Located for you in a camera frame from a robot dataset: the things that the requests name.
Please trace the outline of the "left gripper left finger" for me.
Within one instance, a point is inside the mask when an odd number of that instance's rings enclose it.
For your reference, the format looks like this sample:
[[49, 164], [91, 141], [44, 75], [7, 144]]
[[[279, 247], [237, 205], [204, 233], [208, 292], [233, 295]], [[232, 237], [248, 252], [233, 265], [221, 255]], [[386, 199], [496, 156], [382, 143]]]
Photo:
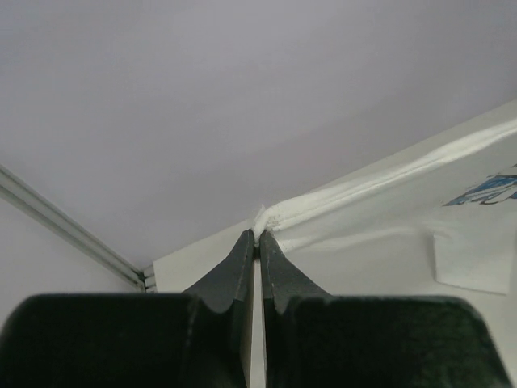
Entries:
[[4, 387], [246, 387], [254, 235], [181, 293], [41, 294], [1, 332]]

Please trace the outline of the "white printed t shirt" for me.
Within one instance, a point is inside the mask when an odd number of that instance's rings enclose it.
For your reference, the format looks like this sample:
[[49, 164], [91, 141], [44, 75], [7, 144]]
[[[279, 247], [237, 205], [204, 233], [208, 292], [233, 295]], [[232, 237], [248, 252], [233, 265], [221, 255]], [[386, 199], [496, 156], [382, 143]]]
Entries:
[[516, 257], [516, 123], [279, 202], [252, 230], [271, 233], [284, 253], [337, 254], [387, 237], [428, 237], [439, 283], [507, 294]]

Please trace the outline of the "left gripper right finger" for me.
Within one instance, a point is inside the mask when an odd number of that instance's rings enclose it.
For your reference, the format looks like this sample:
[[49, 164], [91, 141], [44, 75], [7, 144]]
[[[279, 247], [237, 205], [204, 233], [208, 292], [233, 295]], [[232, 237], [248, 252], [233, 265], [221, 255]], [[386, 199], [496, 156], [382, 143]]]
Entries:
[[457, 297], [327, 293], [259, 239], [269, 387], [508, 387], [481, 315]]

